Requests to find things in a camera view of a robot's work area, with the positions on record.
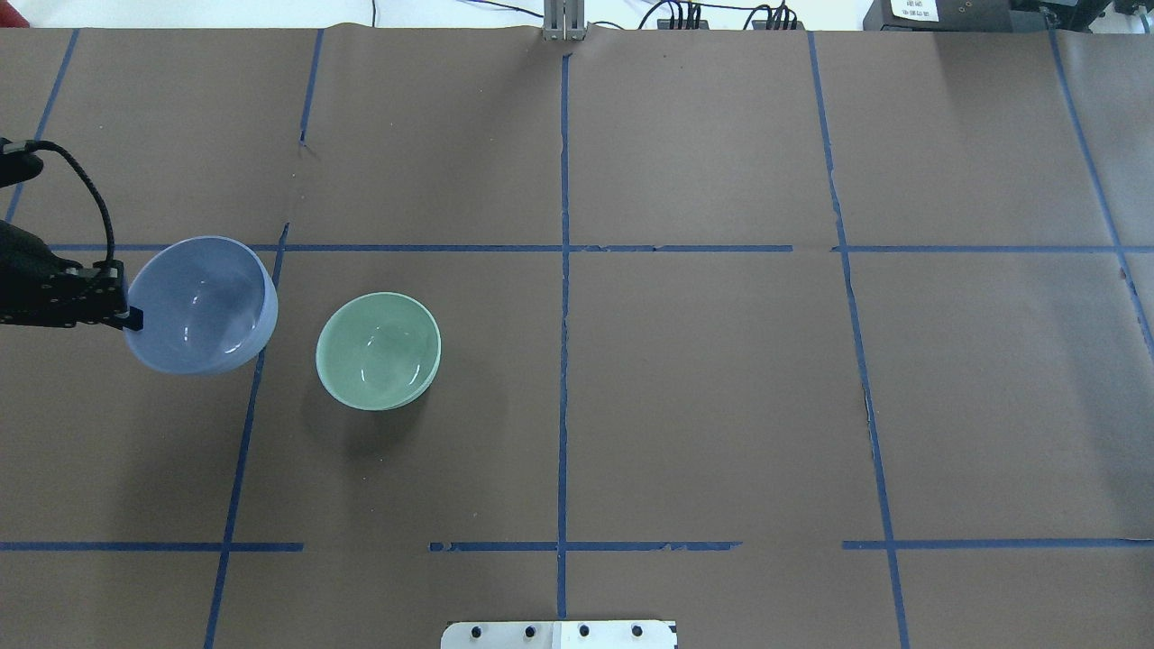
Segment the black computer box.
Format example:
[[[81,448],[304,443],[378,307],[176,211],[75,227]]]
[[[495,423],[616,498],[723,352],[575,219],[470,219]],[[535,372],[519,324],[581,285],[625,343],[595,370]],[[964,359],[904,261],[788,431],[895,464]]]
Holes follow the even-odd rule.
[[[1047,18],[1011,1],[874,1],[865,32],[1046,32]]]

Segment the black relay module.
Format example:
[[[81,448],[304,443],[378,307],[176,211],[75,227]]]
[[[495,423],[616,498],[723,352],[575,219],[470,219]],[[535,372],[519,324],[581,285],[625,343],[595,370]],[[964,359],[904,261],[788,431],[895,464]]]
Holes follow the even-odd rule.
[[[667,7],[669,15],[664,18],[655,17],[659,7]],[[653,7],[646,16],[647,23],[651,23],[658,30],[667,30],[668,32],[700,32],[700,30],[709,30],[709,20],[704,17],[704,5],[700,3],[682,3],[682,1],[664,1],[664,3],[658,3]]]
[[[782,1],[778,5],[758,5],[745,17],[743,29],[748,32],[799,32],[803,23],[797,13]]]

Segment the near black relay module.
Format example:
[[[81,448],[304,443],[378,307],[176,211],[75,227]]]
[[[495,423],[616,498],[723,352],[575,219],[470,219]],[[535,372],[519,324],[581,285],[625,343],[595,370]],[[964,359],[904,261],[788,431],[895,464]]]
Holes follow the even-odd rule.
[[[748,32],[799,32],[803,23],[797,13],[782,1],[778,5],[758,5],[745,17],[743,29]]]

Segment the green bowl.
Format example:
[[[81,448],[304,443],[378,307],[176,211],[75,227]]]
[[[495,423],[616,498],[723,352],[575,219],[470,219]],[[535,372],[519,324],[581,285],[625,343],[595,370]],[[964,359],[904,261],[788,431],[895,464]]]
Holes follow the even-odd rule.
[[[444,337],[433,313],[395,292],[359,296],[334,312],[315,345],[315,370],[331,398],[361,411],[407,406],[437,376]]]

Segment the brown paper mat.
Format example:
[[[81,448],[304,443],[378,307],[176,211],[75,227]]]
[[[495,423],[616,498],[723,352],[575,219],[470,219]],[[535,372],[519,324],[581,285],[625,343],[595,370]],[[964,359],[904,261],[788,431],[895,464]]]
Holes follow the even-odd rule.
[[[215,376],[3,328],[5,648],[1151,647],[1149,36],[5,30],[3,135],[280,299]]]

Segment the far black relay module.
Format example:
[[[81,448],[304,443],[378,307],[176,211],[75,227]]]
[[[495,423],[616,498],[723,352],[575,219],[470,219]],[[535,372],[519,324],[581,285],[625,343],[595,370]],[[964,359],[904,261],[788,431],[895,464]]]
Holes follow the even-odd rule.
[[[664,18],[655,17],[659,7],[667,7],[669,15]],[[709,20],[704,17],[704,5],[700,3],[682,3],[682,1],[664,1],[664,3],[658,3],[653,7],[646,16],[647,23],[651,23],[658,30],[667,30],[668,32],[700,32],[700,30],[709,30]]]

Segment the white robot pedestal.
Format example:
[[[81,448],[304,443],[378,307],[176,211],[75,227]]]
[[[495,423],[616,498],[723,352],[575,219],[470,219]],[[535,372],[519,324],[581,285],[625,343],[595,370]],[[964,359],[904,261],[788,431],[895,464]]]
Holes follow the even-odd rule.
[[[445,626],[441,648],[677,648],[676,622],[642,620],[472,621]]]

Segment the blue bowl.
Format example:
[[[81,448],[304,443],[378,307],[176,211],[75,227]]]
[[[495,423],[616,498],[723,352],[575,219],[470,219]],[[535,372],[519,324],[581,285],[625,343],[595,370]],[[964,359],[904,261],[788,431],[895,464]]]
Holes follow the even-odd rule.
[[[157,372],[216,375],[239,370],[269,343],[278,294],[255,251],[227,237],[173,243],[133,279],[128,304],[142,328],[123,331],[133,356]]]

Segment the aluminium frame post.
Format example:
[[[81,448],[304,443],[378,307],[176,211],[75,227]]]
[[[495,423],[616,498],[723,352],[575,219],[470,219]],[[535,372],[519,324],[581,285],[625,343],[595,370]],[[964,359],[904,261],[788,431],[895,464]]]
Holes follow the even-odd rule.
[[[584,42],[589,36],[584,0],[544,0],[544,40]]]

